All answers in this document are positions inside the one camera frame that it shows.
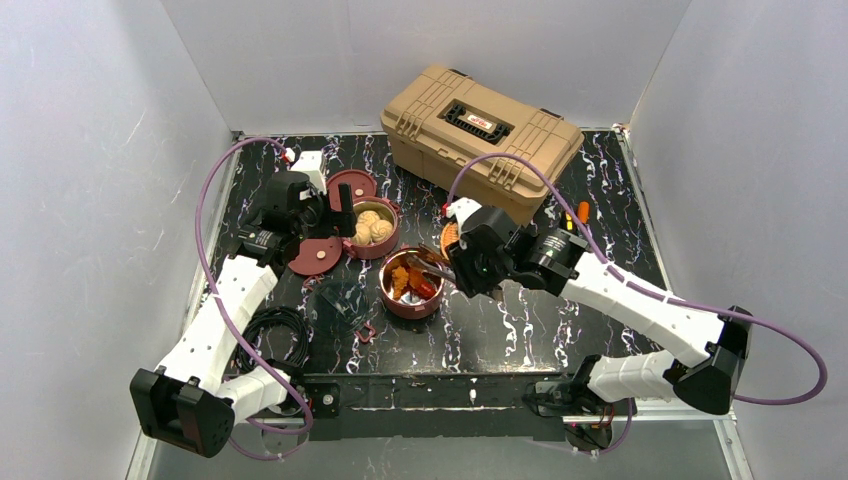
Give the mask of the steamed bun front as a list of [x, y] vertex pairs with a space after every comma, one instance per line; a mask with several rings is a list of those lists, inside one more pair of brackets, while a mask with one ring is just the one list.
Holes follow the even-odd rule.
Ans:
[[355, 234], [350, 238], [353, 245], [369, 246], [372, 243], [372, 235], [370, 226], [364, 223], [358, 223], [355, 226]]

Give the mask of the steamed bun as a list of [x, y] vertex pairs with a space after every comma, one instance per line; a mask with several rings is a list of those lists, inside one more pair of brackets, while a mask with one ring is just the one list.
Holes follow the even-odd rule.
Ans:
[[357, 224], [364, 225], [369, 228], [375, 222], [381, 220], [382, 217], [375, 210], [365, 210], [358, 214], [357, 216]]
[[371, 242], [378, 244], [389, 239], [394, 232], [394, 224], [385, 219], [378, 219], [369, 226]]
[[355, 234], [350, 238], [353, 245], [369, 246], [372, 243], [372, 235], [370, 226], [364, 223], [358, 223], [355, 226]]

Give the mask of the metal food tongs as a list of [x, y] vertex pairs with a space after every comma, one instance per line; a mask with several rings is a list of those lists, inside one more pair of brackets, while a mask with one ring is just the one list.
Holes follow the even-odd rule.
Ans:
[[450, 262], [432, 248], [419, 243], [413, 248], [407, 264], [423, 272], [437, 276], [450, 283], [456, 283], [456, 276]]

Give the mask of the fried chicken pieces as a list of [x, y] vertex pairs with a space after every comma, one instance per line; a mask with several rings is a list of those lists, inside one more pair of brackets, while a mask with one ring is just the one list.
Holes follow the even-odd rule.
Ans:
[[400, 265], [391, 271], [391, 298], [400, 301], [401, 298], [412, 292], [411, 269]]

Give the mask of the red sausage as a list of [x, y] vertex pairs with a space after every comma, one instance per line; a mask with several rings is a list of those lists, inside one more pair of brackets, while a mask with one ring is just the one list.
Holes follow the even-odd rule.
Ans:
[[423, 300], [433, 298], [438, 292], [437, 287], [422, 272], [417, 270], [410, 273], [409, 285]]

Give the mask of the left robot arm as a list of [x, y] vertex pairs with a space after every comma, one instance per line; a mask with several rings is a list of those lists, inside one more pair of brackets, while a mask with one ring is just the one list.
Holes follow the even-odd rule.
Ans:
[[326, 186], [317, 171], [272, 176], [265, 203], [243, 225], [210, 298], [154, 370], [140, 369], [129, 391], [142, 432], [205, 458], [217, 455], [233, 427], [294, 395], [293, 365], [260, 360], [248, 373], [226, 379], [242, 333], [308, 239], [349, 237], [355, 232], [355, 189]]

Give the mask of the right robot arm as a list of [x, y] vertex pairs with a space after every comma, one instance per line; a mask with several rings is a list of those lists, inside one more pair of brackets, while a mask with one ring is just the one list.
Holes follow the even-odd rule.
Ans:
[[510, 280], [607, 315], [660, 346], [649, 354], [586, 357], [577, 372], [527, 387], [538, 416], [594, 412], [635, 398], [679, 399], [704, 413], [729, 412], [748, 356], [750, 328], [728, 315], [678, 305], [628, 272], [614, 274], [579, 235], [517, 225], [502, 209], [462, 198], [445, 209], [459, 238], [445, 251], [453, 282], [467, 297], [497, 297]]

